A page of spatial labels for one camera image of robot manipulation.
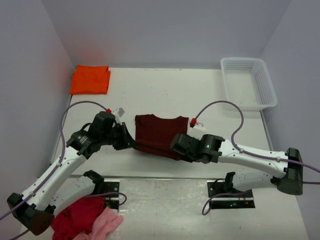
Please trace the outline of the dark red t-shirt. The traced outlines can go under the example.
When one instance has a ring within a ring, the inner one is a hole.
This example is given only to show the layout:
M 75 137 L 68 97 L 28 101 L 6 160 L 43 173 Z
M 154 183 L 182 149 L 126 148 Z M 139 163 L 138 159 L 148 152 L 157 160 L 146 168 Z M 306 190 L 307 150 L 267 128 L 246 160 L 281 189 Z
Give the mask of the dark red t-shirt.
M 142 153 L 160 156 L 175 161 L 179 154 L 171 149 L 172 140 L 177 134 L 186 134 L 189 119 L 184 116 L 160 118 L 154 114 L 135 116 L 134 148 Z

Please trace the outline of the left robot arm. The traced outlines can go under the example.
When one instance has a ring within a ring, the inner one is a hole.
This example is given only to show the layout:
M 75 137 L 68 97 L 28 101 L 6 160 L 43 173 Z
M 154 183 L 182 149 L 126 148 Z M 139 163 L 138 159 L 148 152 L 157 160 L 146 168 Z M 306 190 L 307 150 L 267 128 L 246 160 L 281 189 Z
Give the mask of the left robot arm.
M 117 151 L 136 147 L 126 124 L 121 121 L 124 112 L 122 108 L 99 112 L 93 122 L 71 135 L 61 155 L 32 186 L 8 197 L 12 215 L 35 236 L 45 232 L 55 217 L 77 200 L 104 194 L 104 178 L 93 170 L 86 171 L 64 193 L 57 191 L 102 146 L 112 146 Z

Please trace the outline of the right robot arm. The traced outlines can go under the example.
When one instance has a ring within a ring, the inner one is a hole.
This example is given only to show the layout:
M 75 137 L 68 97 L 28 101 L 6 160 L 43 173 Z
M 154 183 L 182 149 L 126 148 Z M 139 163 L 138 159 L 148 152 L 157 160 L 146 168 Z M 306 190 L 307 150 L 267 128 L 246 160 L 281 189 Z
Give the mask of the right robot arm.
M 303 161 L 296 148 L 285 152 L 255 148 L 250 155 L 221 136 L 205 134 L 197 139 L 183 133 L 173 138 L 170 148 L 186 162 L 235 164 L 254 170 L 227 173 L 223 186 L 227 193 L 275 187 L 284 194 L 303 194 Z

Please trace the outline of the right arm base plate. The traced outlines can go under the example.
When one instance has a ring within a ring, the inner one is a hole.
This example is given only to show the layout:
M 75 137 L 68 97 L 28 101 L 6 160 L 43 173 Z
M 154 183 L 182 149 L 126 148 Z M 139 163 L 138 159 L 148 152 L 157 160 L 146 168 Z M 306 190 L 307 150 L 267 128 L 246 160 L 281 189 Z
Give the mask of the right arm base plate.
M 207 181 L 208 197 L 224 193 L 224 180 L 216 179 Z M 244 195 L 224 195 L 216 196 L 209 202 L 212 210 L 227 209 L 254 209 L 256 207 L 252 190 Z

